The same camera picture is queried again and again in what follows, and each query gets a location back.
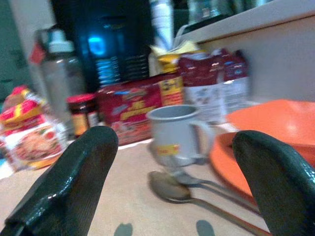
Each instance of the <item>sauce jar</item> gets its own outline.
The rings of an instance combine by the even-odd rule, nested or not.
[[[95,95],[92,93],[67,98],[74,126],[74,135],[79,137],[90,127],[98,125]]]

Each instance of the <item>table surface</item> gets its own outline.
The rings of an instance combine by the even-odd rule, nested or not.
[[[148,187],[147,174],[163,171],[147,150],[139,144],[118,151],[106,178],[102,194],[90,227],[90,236],[113,236],[120,224],[131,224],[133,236],[197,236],[196,223],[209,222],[216,236],[250,236],[251,233],[218,215],[193,204],[172,204],[157,198]],[[209,164],[191,165],[185,170],[195,177],[210,179],[223,185]],[[21,171],[0,180],[0,230],[4,220],[18,204],[30,186],[44,172]],[[200,188],[192,195],[268,230],[258,215]]]

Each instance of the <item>white cap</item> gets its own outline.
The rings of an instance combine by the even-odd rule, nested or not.
[[[73,52],[74,47],[71,41],[67,41],[64,31],[56,29],[52,32],[52,41],[49,43],[50,53],[67,53]]]

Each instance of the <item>mug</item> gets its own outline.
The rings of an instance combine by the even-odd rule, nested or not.
[[[214,132],[198,120],[199,110],[193,105],[174,105],[147,113],[154,141],[150,147],[156,161],[164,166],[187,166],[205,158],[213,144]],[[205,151],[200,147],[205,137]]]

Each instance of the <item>plastic bottle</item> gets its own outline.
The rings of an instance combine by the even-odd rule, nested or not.
[[[155,45],[172,49],[174,37],[172,0],[150,0]]]
[[[85,93],[84,77],[81,64],[74,54],[73,43],[66,40],[64,32],[56,29],[51,37],[49,54],[41,64],[47,100],[55,116],[66,125],[68,134],[72,135],[74,128],[66,99]]]

